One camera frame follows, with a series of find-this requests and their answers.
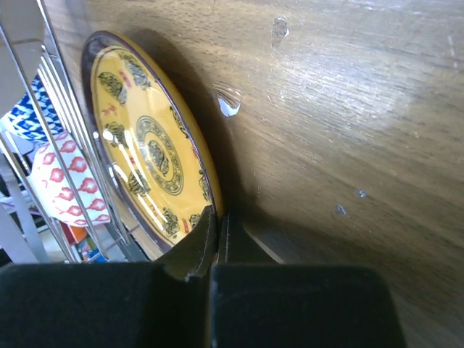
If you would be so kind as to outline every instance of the metal wire rack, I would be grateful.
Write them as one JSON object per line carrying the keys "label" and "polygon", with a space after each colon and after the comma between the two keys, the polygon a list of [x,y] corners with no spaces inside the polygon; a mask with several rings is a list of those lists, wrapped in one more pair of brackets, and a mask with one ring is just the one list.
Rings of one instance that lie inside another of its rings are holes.
{"label": "metal wire rack", "polygon": [[[51,47],[47,47],[44,42],[40,41],[42,52],[40,64],[38,66],[38,76],[41,79],[41,82],[43,83],[49,98],[51,99],[61,124],[63,125],[64,129],[73,137],[76,144],[82,151],[83,156],[86,158],[92,175],[94,176],[95,181],[100,189],[101,195],[103,196],[104,203],[107,206],[111,220],[111,223],[107,224],[107,230],[112,237],[112,242],[109,245],[103,244],[101,236],[97,232],[95,226],[92,224],[91,218],[85,209],[82,199],[78,193],[78,189],[73,182],[71,174],[67,169],[57,143],[54,140],[51,129],[42,112],[40,104],[38,103],[36,95],[34,94],[32,85],[28,82],[14,44],[12,43],[8,31],[4,27],[4,24],[1,22],[1,20],[0,33],[9,50],[18,75],[24,84],[25,90],[30,97],[34,111],[38,116],[39,122],[44,130],[44,133],[46,134],[48,142],[54,150],[57,160],[61,165],[68,183],[70,184],[70,188],[74,193],[74,197],[76,198],[76,201],[83,212],[83,217],[85,218],[88,226],[86,228],[88,234],[98,247],[99,252],[91,259],[86,260],[86,262],[93,262],[100,256],[108,258],[107,252],[116,246],[120,248],[128,261],[146,260],[145,254],[141,252],[138,245],[134,242],[133,238],[131,238],[132,232],[140,228],[136,225],[135,227],[132,227],[130,230],[128,230],[126,225],[122,222],[120,214],[116,210],[115,196],[112,194],[111,188],[107,184],[108,180],[105,179],[105,170],[101,167],[100,161],[98,161],[96,148],[94,147],[94,143],[91,140],[91,135],[87,131],[83,118],[83,112],[77,101],[75,90],[70,81],[67,68],[64,64],[62,51],[59,47],[57,36],[51,24],[50,16],[47,12],[44,0],[37,0],[37,4],[45,24],[46,34],[48,34],[47,37],[50,38],[51,41]],[[27,161],[25,161],[25,159],[20,156],[20,162],[22,164],[20,165],[20,163],[15,158],[13,151],[18,154],[20,153],[14,139],[8,132],[0,134],[0,150],[3,151],[17,177],[20,179],[21,183],[30,194],[31,199],[36,205],[38,211],[41,213],[45,224],[48,225],[51,233],[59,245],[59,248],[65,255],[66,260],[71,263],[82,262],[79,257],[76,257],[75,253],[71,249],[70,244],[65,238],[65,232],[63,231],[60,223],[53,217],[49,217],[47,215],[47,212],[44,209],[44,205],[41,203],[40,197],[37,195],[27,178],[28,174],[30,173],[30,168],[28,167]]]}

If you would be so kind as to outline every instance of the wooden surface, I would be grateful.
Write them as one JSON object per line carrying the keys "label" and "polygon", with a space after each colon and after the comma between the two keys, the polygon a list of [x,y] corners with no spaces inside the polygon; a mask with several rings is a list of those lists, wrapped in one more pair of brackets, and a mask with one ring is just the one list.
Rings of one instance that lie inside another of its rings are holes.
{"label": "wooden surface", "polygon": [[[410,347],[464,347],[464,2],[47,4],[76,77],[98,29],[159,62],[229,205],[276,257],[369,265]],[[218,111],[213,83],[241,91],[236,116]]]}

